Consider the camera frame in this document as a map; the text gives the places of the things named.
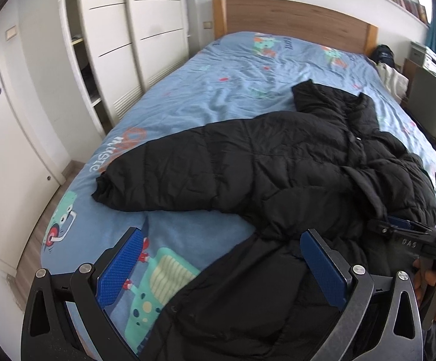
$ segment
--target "shelf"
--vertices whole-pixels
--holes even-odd
[[[97,104],[99,104],[101,102],[101,98],[97,98],[97,99],[91,99],[91,105],[92,107],[95,107]]]
[[[83,38],[78,38],[76,40],[72,40],[71,44],[74,46],[77,45],[78,43],[81,43],[83,40],[84,40]]]

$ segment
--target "cartoon monster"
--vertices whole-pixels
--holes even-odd
[[[199,270],[166,247],[158,249],[156,257],[148,256],[147,265],[138,287],[129,279],[123,285],[124,289],[135,295],[125,338],[137,353],[144,347],[148,333],[163,306],[199,273]]]
[[[43,240],[45,248],[51,247],[66,237],[74,220],[76,220],[76,212],[73,210],[76,198],[77,194],[73,191],[67,191],[63,196],[46,230],[46,236]]]
[[[322,46],[321,48],[325,51],[325,55],[330,64],[338,65],[342,68],[348,67],[346,62],[341,59],[341,52],[336,49],[327,48],[326,46]]]
[[[276,52],[271,50],[271,48],[278,42],[279,41],[272,36],[259,36],[259,34],[256,34],[253,51],[260,56],[274,57]]]

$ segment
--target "white sliding panel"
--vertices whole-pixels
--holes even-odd
[[[114,125],[142,96],[125,0],[79,0],[87,52]]]
[[[146,90],[189,58],[185,0],[127,0],[132,45]]]

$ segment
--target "blue bedsheet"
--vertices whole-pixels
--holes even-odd
[[[385,90],[366,57],[302,40],[240,32],[215,41],[155,85],[108,134],[56,209],[41,261],[51,273],[94,262],[129,226],[149,234],[130,279],[106,311],[137,353],[164,304],[201,270],[246,239],[253,227],[218,212],[123,213],[94,202],[95,178],[120,154],[149,140],[234,118],[294,110],[291,87],[302,81],[364,92],[375,101],[381,130],[418,154],[434,180],[436,153]],[[93,348],[74,308],[79,333]]]

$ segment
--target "bed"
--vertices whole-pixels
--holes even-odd
[[[365,55],[378,29],[353,17],[285,0],[214,0],[215,42],[156,84],[108,134],[70,185],[48,226],[41,263],[52,274],[95,262],[130,226],[144,250],[118,300],[106,308],[139,354],[163,305],[201,270],[253,232],[219,212],[124,213],[91,198],[96,177],[120,154],[149,140],[234,118],[294,110],[291,87],[313,79],[375,102],[380,129],[418,154],[434,180],[436,152],[382,85]],[[96,351],[74,305],[70,314]]]

